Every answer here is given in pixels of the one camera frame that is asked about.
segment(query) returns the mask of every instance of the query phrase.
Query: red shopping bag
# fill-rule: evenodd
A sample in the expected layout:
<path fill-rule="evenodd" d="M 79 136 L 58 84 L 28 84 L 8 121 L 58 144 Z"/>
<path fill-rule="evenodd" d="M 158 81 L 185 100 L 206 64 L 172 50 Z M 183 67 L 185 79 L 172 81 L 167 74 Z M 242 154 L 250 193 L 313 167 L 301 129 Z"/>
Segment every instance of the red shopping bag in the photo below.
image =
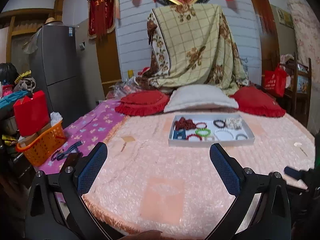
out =
<path fill-rule="evenodd" d="M 34 93 L 32 99 L 25 96 L 13 105 L 14 115 L 20 135 L 30 136 L 41 130 L 49 122 L 45 94 Z"/>
<path fill-rule="evenodd" d="M 275 97 L 283 97 L 287 73 L 278 64 L 275 71 L 264 72 L 263 88 Z"/>

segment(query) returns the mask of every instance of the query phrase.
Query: white tray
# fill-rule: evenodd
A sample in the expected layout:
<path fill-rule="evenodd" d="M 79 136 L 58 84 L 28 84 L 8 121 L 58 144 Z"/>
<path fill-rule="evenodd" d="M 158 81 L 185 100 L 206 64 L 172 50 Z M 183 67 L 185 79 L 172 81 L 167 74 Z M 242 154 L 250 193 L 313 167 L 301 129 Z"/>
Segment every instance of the white tray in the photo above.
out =
<path fill-rule="evenodd" d="M 207 124 L 207 129 L 211 130 L 211 135 L 216 132 L 215 140 L 210 141 L 208 138 L 207 141 L 204 141 L 204 137 L 202 141 L 199 141 L 197 137 L 190 137 L 189 140 L 182 140 L 182 139 L 173 139 L 173 132 L 175 129 L 174 122 L 179 121 L 181 117 L 184 117 L 186 120 L 192 119 L 194 123 L 198 122 L 205 122 Z M 169 133 L 169 146 L 174 147 L 193 147 L 193 148 L 210 148 L 210 146 L 214 143 L 220 143 L 221 146 L 244 146 L 244 145 L 252 145 L 254 143 L 254 134 L 252 133 L 251 129 L 247 125 L 247 123 L 242 120 L 242 128 L 238 130 L 234 129 L 227 129 L 223 128 L 220 129 L 213 124 L 214 120 L 223 120 L 227 118 L 242 118 L 239 114 L 183 114 L 183 115 L 176 115 L 173 119 L 170 133 Z M 218 130 L 228 130 L 233 134 L 234 139 L 232 139 L 231 134 L 228 132 L 217 132 Z M 196 129 L 186 130 L 186 136 L 189 134 L 196 133 Z M 245 139 L 244 137 L 240 137 L 241 139 L 236 140 L 236 136 L 238 134 L 244 134 L 248 138 Z"/>

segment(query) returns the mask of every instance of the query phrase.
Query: basket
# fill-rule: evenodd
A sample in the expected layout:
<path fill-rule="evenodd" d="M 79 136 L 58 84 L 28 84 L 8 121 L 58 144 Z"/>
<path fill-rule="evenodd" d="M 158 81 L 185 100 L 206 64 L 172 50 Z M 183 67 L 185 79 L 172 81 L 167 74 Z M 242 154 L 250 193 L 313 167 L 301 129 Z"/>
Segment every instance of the basket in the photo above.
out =
<path fill-rule="evenodd" d="M 17 143 L 17 152 L 23 152 L 25 157 L 33 166 L 40 166 L 43 164 L 55 150 L 60 148 L 67 138 L 64 136 L 62 129 L 62 121 L 43 132 L 32 143 L 26 147 L 20 147 Z"/>

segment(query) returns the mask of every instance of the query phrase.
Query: bolt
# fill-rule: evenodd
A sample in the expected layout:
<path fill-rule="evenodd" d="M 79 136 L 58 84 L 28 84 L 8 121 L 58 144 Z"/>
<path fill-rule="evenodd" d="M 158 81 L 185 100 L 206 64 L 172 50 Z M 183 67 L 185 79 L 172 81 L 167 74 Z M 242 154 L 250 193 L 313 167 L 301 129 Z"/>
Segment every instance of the bolt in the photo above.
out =
<path fill-rule="evenodd" d="M 43 175 L 43 171 L 37 171 L 36 176 L 41 177 Z"/>
<path fill-rule="evenodd" d="M 275 172 L 275 173 L 273 173 L 273 174 L 276 176 L 276 178 L 278 178 L 278 179 L 279 179 L 279 178 L 281 178 L 281 174 L 280 174 L 280 172 L 277 172 L 277 171 L 276 171 L 276 172 Z"/>
<path fill-rule="evenodd" d="M 243 170 L 244 170 L 244 172 L 245 172 L 246 174 L 251 174 L 251 173 L 253 173 L 253 170 L 252 170 L 251 168 L 244 168 Z"/>
<path fill-rule="evenodd" d="M 66 169 L 64 170 L 66 173 L 70 173 L 73 171 L 73 168 L 71 166 L 66 167 Z"/>

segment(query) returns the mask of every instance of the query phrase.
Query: refrigerator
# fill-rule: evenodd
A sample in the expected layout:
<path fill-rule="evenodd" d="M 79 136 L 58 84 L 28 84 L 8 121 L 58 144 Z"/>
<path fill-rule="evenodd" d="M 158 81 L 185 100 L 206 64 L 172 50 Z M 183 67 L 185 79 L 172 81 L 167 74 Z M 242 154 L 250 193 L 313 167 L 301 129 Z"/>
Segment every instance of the refrigerator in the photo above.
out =
<path fill-rule="evenodd" d="M 29 55 L 36 90 L 46 95 L 49 114 L 59 112 L 63 128 L 88 112 L 80 63 L 76 56 L 75 28 L 51 22 L 39 29 L 37 49 Z"/>

